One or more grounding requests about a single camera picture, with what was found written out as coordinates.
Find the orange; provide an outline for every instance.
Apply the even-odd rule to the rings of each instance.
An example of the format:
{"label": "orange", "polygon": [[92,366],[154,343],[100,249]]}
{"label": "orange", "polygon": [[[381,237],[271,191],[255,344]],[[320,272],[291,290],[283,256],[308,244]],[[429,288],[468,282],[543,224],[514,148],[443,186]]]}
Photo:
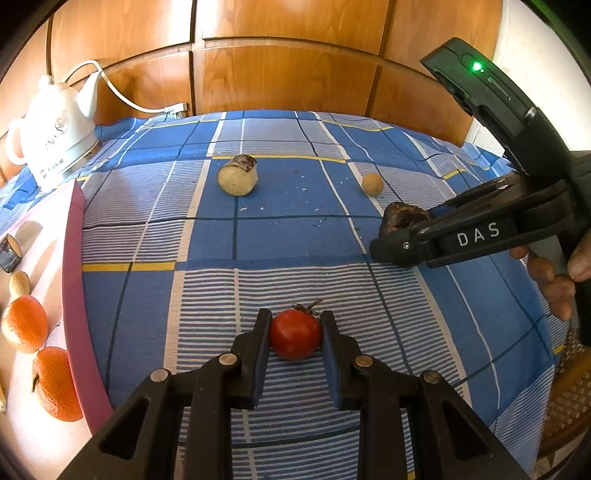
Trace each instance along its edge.
{"label": "orange", "polygon": [[35,297],[18,297],[2,314],[2,333],[20,352],[39,350],[47,340],[47,332],[47,314]]}
{"label": "orange", "polygon": [[82,418],[68,352],[56,346],[40,350],[33,360],[33,391],[43,408],[62,421]]}

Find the finger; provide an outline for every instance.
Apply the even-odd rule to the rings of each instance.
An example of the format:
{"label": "finger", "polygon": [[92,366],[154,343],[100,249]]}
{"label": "finger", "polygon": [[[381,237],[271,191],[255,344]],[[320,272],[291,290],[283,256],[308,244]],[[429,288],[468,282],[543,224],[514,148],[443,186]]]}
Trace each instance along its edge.
{"label": "finger", "polygon": [[529,251],[530,249],[527,247],[515,247],[509,250],[509,255],[511,258],[519,260],[520,258],[524,258],[529,253]]}
{"label": "finger", "polygon": [[559,318],[563,322],[570,320],[570,316],[573,314],[573,309],[571,308],[569,302],[557,301],[554,303],[549,303],[548,305],[550,306],[550,313],[556,318]]}
{"label": "finger", "polygon": [[539,288],[548,303],[569,301],[574,297],[574,282],[567,277],[556,277],[552,283],[540,284]]}
{"label": "finger", "polygon": [[569,259],[569,275],[574,281],[591,278],[591,231],[587,232]]}
{"label": "finger", "polygon": [[527,261],[527,271],[530,277],[539,285],[545,285],[554,281],[556,271],[552,262],[544,257],[537,257],[533,252]]}

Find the kettle handle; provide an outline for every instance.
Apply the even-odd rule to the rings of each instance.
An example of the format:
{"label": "kettle handle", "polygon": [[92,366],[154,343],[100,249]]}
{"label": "kettle handle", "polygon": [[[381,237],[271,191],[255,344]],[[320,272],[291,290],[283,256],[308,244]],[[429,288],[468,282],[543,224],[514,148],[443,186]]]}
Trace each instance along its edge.
{"label": "kettle handle", "polygon": [[22,153],[21,146],[21,128],[24,118],[15,118],[8,125],[8,134],[6,136],[6,154],[8,159],[15,165],[24,165],[27,163],[25,155]]}

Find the pink tray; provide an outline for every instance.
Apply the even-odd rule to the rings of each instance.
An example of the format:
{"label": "pink tray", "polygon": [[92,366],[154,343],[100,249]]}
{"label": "pink tray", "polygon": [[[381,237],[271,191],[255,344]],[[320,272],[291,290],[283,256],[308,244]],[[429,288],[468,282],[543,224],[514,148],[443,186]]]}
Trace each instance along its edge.
{"label": "pink tray", "polygon": [[[48,195],[8,233],[21,245],[18,270],[31,278],[47,312],[47,345],[66,348],[84,419],[51,417],[31,393],[34,354],[12,349],[0,335],[0,380],[7,412],[0,414],[1,440],[35,478],[54,479],[113,412],[90,341],[82,286],[82,223],[85,197],[76,181]],[[0,271],[0,306],[9,303],[10,275]]]}

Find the tomato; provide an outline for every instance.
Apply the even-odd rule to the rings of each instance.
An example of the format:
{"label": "tomato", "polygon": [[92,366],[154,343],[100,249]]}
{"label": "tomato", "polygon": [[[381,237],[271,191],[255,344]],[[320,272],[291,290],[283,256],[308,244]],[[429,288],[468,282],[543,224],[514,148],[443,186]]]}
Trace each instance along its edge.
{"label": "tomato", "polygon": [[300,305],[278,314],[271,322],[269,340],[277,355],[287,360],[302,360],[320,345],[322,330],[310,308]]}

